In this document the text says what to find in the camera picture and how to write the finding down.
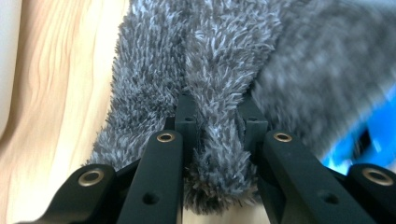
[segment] wooden surface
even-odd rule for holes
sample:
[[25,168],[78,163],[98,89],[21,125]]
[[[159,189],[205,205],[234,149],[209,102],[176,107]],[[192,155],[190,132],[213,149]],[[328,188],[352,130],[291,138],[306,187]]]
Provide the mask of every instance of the wooden surface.
[[[23,1],[10,118],[0,140],[0,223],[34,220],[92,151],[109,108],[129,0]],[[262,207],[185,223],[255,223]]]

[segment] black clamp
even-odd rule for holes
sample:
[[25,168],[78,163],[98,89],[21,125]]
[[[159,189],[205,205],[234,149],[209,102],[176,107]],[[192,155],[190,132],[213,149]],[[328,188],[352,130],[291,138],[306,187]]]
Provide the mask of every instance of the black clamp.
[[[271,223],[396,223],[396,174],[356,164],[340,175],[293,134],[267,132],[249,96],[238,113]],[[150,137],[139,161],[118,172],[100,164],[78,169],[32,223],[181,223],[182,171],[199,140],[196,130],[194,101],[182,94],[176,118]]]

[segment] fur cover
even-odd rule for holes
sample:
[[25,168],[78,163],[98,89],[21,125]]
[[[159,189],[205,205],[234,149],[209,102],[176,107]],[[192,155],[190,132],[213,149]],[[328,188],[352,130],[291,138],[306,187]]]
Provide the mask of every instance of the fur cover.
[[111,111],[88,163],[120,169],[190,91],[201,141],[185,206],[251,202],[255,166],[237,106],[251,91],[271,129],[321,158],[396,80],[394,7],[336,0],[135,0],[120,25]]

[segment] screw hole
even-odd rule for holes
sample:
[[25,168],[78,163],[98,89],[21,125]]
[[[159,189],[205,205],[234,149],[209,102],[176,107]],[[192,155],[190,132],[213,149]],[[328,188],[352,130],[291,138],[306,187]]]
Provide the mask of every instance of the screw hole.
[[105,177],[105,173],[103,171],[99,169],[90,170],[85,172],[82,176],[79,177],[78,183],[82,187],[89,187],[101,182],[103,177]]
[[163,143],[172,142],[175,136],[172,133],[161,133],[157,136],[157,140]]
[[329,203],[329,204],[339,204],[340,201],[338,200],[338,197],[327,191],[327,190],[322,190],[318,193],[319,198],[325,202],[325,203]]
[[365,168],[362,170],[364,177],[368,180],[382,186],[392,186],[393,179],[383,172],[373,169],[373,168]]
[[286,133],[276,133],[274,134],[274,138],[279,142],[289,142],[293,139],[290,135]]
[[143,196],[143,203],[153,205],[160,201],[160,197],[154,192],[148,192]]

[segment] metal grommet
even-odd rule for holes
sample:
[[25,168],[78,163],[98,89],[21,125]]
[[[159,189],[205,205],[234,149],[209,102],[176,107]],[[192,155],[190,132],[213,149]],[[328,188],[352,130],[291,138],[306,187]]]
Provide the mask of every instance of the metal grommet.
[[275,133],[274,138],[279,142],[290,142],[293,138],[286,133]]
[[99,183],[103,179],[103,177],[105,177],[105,173],[103,173],[102,170],[90,170],[79,177],[78,183],[82,187],[89,187]]
[[373,168],[364,168],[361,172],[363,173],[364,177],[366,177],[367,179],[378,185],[382,185],[382,186],[393,185],[393,179],[390,178],[388,175],[384,174],[384,172],[382,171]]
[[175,140],[175,135],[172,133],[161,133],[157,136],[159,142],[167,143]]

